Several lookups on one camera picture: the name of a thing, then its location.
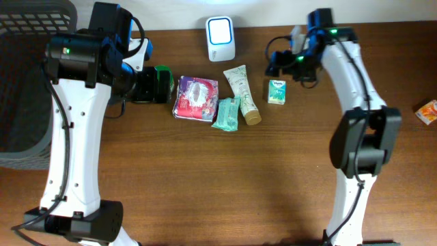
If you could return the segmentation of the teal small tissue box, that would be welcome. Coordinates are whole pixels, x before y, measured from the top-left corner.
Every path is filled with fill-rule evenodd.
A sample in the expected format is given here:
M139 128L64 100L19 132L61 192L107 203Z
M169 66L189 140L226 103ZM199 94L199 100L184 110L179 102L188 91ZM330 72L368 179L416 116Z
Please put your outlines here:
M286 96L286 82L270 80L268 84L268 103L284 105Z

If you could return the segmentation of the white floral tube gold cap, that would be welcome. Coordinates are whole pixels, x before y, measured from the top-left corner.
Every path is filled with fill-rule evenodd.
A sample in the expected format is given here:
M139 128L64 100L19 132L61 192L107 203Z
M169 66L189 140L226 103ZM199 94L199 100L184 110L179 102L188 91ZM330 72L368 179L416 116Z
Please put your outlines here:
M245 122L249 125L259 124L262 120L259 109L253 101L251 95L249 80L246 73L246 66L241 65L223 72L234 96L240 97L240 110L244 116Z

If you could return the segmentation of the orange small tissue box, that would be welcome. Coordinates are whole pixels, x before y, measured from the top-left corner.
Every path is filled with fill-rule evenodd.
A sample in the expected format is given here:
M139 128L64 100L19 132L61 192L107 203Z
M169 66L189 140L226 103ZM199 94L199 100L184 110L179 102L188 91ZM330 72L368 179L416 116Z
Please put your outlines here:
M415 112L415 115L426 125L430 125L432 122L436 121L437 110L436 110L436 100L431 100L427 104L423 105L420 109Z

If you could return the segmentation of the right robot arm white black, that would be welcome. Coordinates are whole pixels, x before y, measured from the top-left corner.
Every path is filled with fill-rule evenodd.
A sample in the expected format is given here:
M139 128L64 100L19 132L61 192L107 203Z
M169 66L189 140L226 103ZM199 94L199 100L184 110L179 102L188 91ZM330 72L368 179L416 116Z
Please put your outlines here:
M307 33L295 29L286 40L290 49L265 52L266 76L289 74L310 89L318 82L317 73L324 71L341 106L342 118L329 143L337 176L335 201L321 244L363 245L368 197L393 153L400 110L388 107L377 93L353 28L337 26L330 8L310 12Z

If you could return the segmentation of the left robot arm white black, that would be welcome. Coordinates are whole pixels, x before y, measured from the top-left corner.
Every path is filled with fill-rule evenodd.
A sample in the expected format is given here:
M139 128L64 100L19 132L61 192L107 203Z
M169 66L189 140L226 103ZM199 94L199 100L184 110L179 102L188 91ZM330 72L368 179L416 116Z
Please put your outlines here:
M64 237L81 245L134 245L125 231L121 202L104 200L98 186L102 123L112 100L134 101L153 49L132 39L139 20L116 3L95 2L89 26L58 33L41 66L53 100L51 158L43 196L12 231Z

